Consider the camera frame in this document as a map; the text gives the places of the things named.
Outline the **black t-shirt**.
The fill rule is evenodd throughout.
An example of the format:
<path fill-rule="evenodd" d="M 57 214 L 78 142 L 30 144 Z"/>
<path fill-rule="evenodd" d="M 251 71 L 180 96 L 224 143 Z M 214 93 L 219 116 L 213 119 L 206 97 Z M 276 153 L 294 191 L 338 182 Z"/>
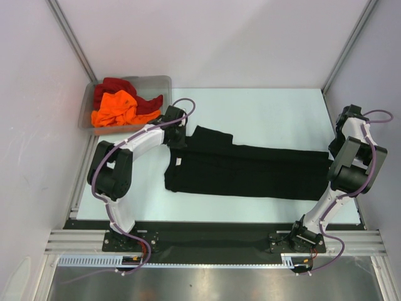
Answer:
<path fill-rule="evenodd" d="M 172 192 L 318 201 L 328 187 L 327 152 L 236 145 L 201 126 L 185 143 L 170 151 L 164 179 Z"/>

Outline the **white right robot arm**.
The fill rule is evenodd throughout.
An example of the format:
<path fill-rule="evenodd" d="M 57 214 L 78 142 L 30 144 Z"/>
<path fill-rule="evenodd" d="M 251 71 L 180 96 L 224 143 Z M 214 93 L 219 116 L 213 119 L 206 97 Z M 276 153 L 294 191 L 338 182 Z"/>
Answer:
<path fill-rule="evenodd" d="M 343 124 L 340 133 L 345 141 L 328 171 L 329 185 L 289 234 L 289 245 L 296 252 L 306 252 L 322 243 L 326 227 L 339 210 L 372 188 L 388 152 L 374 141 L 371 123 L 365 117 L 349 117 Z"/>

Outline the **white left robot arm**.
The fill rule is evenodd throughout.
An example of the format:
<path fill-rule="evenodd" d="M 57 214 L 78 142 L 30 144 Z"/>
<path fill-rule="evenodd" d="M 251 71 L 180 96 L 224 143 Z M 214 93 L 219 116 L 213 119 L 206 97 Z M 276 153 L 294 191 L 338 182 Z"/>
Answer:
<path fill-rule="evenodd" d="M 117 232 L 117 244 L 130 251 L 138 244 L 133 210 L 123 197 L 132 184 L 133 162 L 162 144 L 172 148 L 185 147 L 186 126 L 177 124 L 146 125 L 120 142 L 98 143 L 93 156 L 87 183 L 94 198 L 106 209 L 110 227 Z"/>

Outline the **dark red t-shirt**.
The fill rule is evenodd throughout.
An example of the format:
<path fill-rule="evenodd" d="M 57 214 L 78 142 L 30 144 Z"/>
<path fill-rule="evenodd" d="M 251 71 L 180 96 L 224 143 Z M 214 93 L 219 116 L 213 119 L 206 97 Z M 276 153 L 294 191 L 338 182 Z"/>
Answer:
<path fill-rule="evenodd" d="M 151 100 L 146 100 L 138 95 L 135 87 L 128 81 L 121 78 L 105 77 L 103 82 L 97 84 L 93 94 L 93 108 L 99 110 L 105 93 L 116 94 L 124 91 L 137 102 L 137 113 L 139 115 L 150 114 L 161 108 L 164 97 L 159 95 Z"/>

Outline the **orange t-shirt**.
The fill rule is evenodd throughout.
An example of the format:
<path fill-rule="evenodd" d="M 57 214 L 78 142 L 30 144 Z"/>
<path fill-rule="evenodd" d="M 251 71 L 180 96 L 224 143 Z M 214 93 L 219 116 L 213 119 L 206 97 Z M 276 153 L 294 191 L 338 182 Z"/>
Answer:
<path fill-rule="evenodd" d="M 116 94 L 105 93 L 99 110 L 91 113 L 91 124 L 95 128 L 121 127 L 146 124 L 161 115 L 158 109 L 150 114 L 139 115 L 137 102 L 124 91 Z"/>

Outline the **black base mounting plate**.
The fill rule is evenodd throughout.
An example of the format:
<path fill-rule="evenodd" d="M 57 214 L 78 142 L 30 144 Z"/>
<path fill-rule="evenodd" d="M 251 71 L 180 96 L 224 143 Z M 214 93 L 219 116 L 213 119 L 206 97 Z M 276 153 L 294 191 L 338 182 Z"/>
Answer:
<path fill-rule="evenodd" d="M 289 223 L 206 223 L 139 221 L 130 232 L 150 245 L 151 263 L 250 265 L 279 262 L 281 253 L 325 253 L 291 242 Z"/>

